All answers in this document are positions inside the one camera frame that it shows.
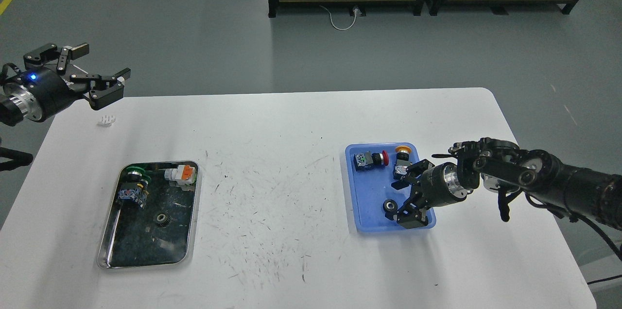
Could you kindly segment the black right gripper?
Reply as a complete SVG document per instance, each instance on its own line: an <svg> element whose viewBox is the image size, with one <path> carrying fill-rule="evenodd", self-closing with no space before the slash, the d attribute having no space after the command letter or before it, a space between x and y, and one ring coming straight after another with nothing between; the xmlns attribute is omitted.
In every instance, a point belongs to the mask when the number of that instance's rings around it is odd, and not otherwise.
<svg viewBox="0 0 622 309"><path fill-rule="evenodd" d="M401 190L417 184L420 188L411 188L409 197L399 205L393 220L404 229L429 229L435 226L433 207L448 206L466 200L472 190L461 185L457 175L457 165L451 162L434 167L429 160L412 164L410 161L397 160L393 170L394 181L391 187Z"/></svg>

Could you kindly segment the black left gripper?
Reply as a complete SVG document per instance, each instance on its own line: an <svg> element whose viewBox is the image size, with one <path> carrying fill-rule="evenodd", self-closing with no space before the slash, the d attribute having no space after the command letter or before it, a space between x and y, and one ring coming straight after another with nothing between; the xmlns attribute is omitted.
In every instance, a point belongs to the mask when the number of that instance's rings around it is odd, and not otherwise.
<svg viewBox="0 0 622 309"><path fill-rule="evenodd" d="M131 77L130 68L111 76L74 71L69 74L69 84L56 74L64 74L72 65L71 61L89 52L89 43L77 46L49 43L24 54L25 68L33 70L3 79L2 122L43 122L82 98L93 110L101 110L121 100L125 81ZM53 70L43 67L49 63Z"/></svg>

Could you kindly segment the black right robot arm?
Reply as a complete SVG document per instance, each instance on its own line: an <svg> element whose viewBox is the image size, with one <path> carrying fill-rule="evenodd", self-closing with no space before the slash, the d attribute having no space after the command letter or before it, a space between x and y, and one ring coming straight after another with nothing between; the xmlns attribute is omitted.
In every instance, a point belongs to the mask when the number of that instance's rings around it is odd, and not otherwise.
<svg viewBox="0 0 622 309"><path fill-rule="evenodd" d="M406 167L392 187L409 188L402 204L384 201L388 220L413 229L428 225L427 211L466 200L478 187L495 192L500 217L509 221L509 205L523 195L527 202L574 223L582 221L605 241L615 256L616 245L601 226L621 229L622 177L564 164L544 150L525 150L511 141L489 137L460 141L449 147L445 158L455 163L434 165L421 160Z"/></svg>

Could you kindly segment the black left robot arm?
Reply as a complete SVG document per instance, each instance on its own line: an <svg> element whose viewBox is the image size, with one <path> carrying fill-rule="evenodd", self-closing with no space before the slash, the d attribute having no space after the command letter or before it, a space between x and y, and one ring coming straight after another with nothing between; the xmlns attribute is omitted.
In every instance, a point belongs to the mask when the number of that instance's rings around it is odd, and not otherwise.
<svg viewBox="0 0 622 309"><path fill-rule="evenodd" d="M1 68L0 120L15 127L25 120L42 123L79 100L101 110L124 96L131 70L112 75L82 70L76 59L89 54L90 45L49 43L24 54L24 68L6 63Z"/></svg>

